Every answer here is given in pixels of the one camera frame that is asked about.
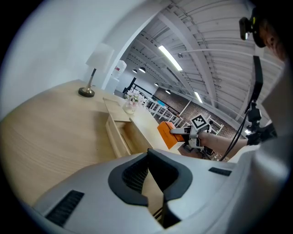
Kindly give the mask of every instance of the orange box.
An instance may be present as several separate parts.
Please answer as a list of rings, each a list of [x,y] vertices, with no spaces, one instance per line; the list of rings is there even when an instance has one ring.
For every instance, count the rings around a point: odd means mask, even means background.
[[[168,149],[171,149],[178,142],[183,142],[184,139],[179,134],[171,134],[170,130],[176,128],[172,122],[161,122],[157,129],[159,130],[164,142],[166,143]]]

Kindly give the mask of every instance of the human arm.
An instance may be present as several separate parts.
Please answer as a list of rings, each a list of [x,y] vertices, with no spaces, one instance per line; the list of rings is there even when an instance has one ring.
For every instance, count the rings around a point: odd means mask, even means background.
[[[204,145],[222,155],[225,154],[232,141],[232,139],[206,132],[200,132],[198,134],[198,138],[201,140],[201,145]],[[227,157],[232,158],[242,147],[246,145],[247,140],[239,139]]]

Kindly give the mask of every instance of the ceiling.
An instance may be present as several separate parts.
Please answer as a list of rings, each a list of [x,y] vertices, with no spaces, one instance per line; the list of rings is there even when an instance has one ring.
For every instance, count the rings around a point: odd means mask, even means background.
[[[267,48],[255,46],[252,36],[247,41],[240,39],[238,21],[243,16],[250,18],[249,8],[243,0],[173,0],[136,37],[128,61],[143,65],[160,87],[195,101],[196,91],[206,106],[240,123],[247,107],[252,56],[260,57],[264,76],[258,103],[282,67]],[[161,45],[182,71],[162,54],[158,49]],[[259,108],[264,126],[269,117],[261,105]]]

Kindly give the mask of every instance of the lampshade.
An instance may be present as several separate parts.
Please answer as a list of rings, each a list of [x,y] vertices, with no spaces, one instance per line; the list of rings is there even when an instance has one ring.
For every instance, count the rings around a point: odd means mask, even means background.
[[[143,73],[146,72],[146,69],[144,67],[140,67],[139,70],[142,71]]]
[[[88,58],[86,64],[99,71],[106,72],[114,50],[106,44],[100,43]]]

